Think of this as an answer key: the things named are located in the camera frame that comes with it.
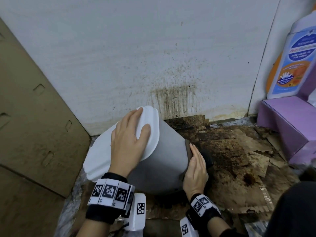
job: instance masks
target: white panel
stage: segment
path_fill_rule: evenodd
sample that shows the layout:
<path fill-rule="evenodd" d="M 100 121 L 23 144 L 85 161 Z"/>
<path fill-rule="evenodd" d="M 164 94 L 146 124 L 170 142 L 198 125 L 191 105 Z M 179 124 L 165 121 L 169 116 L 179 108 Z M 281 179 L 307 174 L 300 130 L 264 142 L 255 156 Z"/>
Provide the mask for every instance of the white panel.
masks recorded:
<path fill-rule="evenodd" d="M 0 0 L 0 16 L 90 135 L 131 109 L 247 111 L 279 0 Z"/>
<path fill-rule="evenodd" d="M 290 32 L 292 24 L 310 14 L 314 3 L 315 0 L 280 0 L 259 68 L 249 114 L 256 114 L 259 101 L 267 97 L 265 87 L 268 75 L 274 62 L 283 50 L 286 36 Z"/>

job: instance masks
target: purple box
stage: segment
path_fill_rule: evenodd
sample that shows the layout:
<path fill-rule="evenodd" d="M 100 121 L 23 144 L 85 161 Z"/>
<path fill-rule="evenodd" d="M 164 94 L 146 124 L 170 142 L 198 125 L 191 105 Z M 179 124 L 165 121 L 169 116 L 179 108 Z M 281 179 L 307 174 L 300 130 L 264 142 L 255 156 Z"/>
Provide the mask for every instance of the purple box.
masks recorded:
<path fill-rule="evenodd" d="M 316 158 L 316 108 L 298 96 L 261 101 L 257 125 L 280 133 L 289 163 L 310 164 Z"/>

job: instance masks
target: white plastic lid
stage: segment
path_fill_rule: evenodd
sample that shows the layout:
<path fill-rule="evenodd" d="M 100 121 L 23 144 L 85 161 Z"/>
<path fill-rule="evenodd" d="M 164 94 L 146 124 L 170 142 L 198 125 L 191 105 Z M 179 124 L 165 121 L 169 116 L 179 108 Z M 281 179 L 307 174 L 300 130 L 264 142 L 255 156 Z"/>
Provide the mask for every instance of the white plastic lid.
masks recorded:
<path fill-rule="evenodd" d="M 141 161 L 152 154 L 159 141 L 158 111 L 149 105 L 143 106 L 143 109 L 136 127 L 136 137 L 139 138 L 142 127 L 145 124 L 150 125 L 151 132 Z M 89 149 L 83 163 L 84 171 L 89 180 L 97 181 L 109 170 L 111 164 L 111 133 L 115 128 L 116 124 L 100 135 Z"/>

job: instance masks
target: trash can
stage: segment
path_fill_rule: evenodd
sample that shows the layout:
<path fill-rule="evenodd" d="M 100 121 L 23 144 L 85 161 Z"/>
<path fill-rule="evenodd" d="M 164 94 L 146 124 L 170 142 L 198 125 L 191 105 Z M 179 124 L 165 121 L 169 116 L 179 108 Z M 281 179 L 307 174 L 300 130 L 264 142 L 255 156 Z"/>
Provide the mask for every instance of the trash can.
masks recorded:
<path fill-rule="evenodd" d="M 137 190 L 164 195 L 182 189 L 182 181 L 192 153 L 186 141 L 159 118 L 157 109 L 144 106 L 136 128 L 139 138 L 142 127 L 150 124 L 151 134 L 138 166 L 130 173 L 128 183 Z M 116 124 L 100 135 L 89 149 L 83 168 L 87 178 L 96 182 L 111 164 L 111 132 Z"/>

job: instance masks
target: floor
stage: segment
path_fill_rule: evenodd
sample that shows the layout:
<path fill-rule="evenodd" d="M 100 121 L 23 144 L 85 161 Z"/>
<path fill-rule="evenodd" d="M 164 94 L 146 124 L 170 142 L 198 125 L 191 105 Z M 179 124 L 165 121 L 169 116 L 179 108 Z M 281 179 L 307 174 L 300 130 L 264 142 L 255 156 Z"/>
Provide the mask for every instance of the floor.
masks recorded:
<path fill-rule="evenodd" d="M 285 160 L 277 134 L 257 127 L 252 118 L 209 123 L 198 115 L 166 122 L 199 149 L 211 152 L 215 164 L 208 169 L 211 178 L 206 193 L 241 233 L 247 233 L 245 223 L 268 221 L 282 193 L 299 181 Z M 93 188 L 81 170 L 65 201 L 56 237 L 76 235 Z M 167 197 L 147 195 L 144 236 L 181 236 L 179 220 L 187 209 L 182 192 Z M 111 230 L 120 226 L 118 219 Z"/>

